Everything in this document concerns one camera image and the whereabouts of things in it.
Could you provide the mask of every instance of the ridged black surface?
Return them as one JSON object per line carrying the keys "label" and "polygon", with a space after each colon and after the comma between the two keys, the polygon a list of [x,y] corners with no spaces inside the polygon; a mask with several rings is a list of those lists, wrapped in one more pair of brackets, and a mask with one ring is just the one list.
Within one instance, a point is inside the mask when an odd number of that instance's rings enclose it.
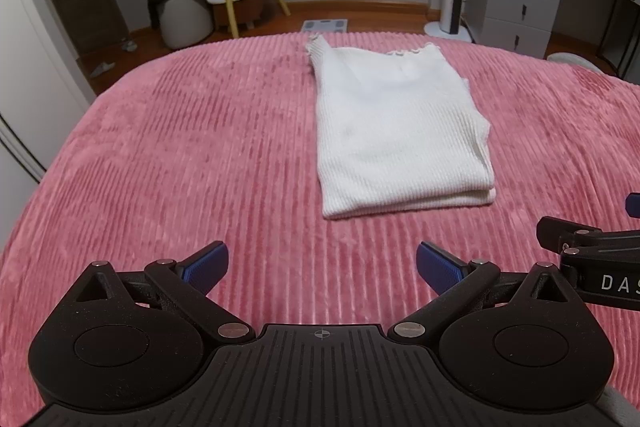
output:
{"label": "ridged black surface", "polygon": [[393,343],[376,326],[281,325],[221,347],[195,384],[163,404],[110,415],[53,405],[28,425],[615,426],[591,405],[553,415],[492,409],[451,385],[429,351]]}

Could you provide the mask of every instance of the gray fabric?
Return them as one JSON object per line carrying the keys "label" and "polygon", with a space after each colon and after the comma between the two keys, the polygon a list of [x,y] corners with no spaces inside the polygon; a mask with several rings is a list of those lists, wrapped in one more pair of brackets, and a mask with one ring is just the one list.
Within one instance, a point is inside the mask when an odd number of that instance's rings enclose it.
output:
{"label": "gray fabric", "polygon": [[609,385],[596,406],[620,427],[640,427],[640,411]]}

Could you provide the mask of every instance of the ribbed fabric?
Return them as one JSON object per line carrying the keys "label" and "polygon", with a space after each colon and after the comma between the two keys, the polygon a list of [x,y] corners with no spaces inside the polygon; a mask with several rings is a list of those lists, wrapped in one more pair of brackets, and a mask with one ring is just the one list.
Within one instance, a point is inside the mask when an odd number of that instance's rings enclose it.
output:
{"label": "ribbed fabric", "polygon": [[306,48],[324,217],[494,201],[490,124],[437,46],[380,54],[314,36]]}
{"label": "ribbed fabric", "polygon": [[[638,228],[640,88],[577,67],[439,41],[492,123],[490,206],[322,218],[316,83],[291,34],[206,44],[126,75],[98,97],[31,198],[0,267],[0,425],[40,398],[31,339],[84,267],[140,270],[215,239],[230,249],[210,297],[264,323],[382,323],[433,298],[415,268],[428,239],[503,270],[557,261],[541,216]],[[332,46],[414,49],[425,36],[332,34]],[[616,352],[612,384],[640,405],[640,314],[592,307]]]}

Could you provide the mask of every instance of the pink bedspread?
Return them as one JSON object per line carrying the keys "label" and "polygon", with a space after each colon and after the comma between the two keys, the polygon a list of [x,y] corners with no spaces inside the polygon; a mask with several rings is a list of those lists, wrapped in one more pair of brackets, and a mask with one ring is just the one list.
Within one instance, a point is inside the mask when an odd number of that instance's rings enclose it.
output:
{"label": "pink bedspread", "polygon": [[[386,52],[428,41],[330,35]],[[391,323],[429,301],[415,248],[527,271],[555,260],[536,242],[545,214],[640,228],[640,88],[508,52],[439,41],[492,122],[492,206],[344,221],[321,217],[315,85],[306,36],[207,44],[132,71],[100,96],[24,211],[0,266],[0,425],[40,406],[31,339],[87,263],[119,270],[182,259],[224,240],[230,269],[210,297],[264,323]],[[640,313],[593,307],[617,355],[611,383],[640,405]]]}

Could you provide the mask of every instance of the circular cap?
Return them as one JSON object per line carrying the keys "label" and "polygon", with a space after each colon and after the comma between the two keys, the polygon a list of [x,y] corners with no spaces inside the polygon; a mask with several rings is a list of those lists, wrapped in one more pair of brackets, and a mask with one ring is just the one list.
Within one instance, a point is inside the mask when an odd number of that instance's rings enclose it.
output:
{"label": "circular cap", "polygon": [[229,322],[218,328],[218,334],[226,339],[239,339],[249,332],[249,328],[245,324],[239,322]]}
{"label": "circular cap", "polygon": [[85,331],[74,349],[83,362],[97,367],[116,367],[133,362],[145,354],[149,337],[132,326],[110,324]]}
{"label": "circular cap", "polygon": [[417,322],[401,322],[396,324],[394,331],[397,335],[406,339],[414,339],[425,332],[424,326]]}
{"label": "circular cap", "polygon": [[495,350],[511,363],[545,367],[564,359],[569,344],[550,328],[536,325],[512,326],[495,336]]}

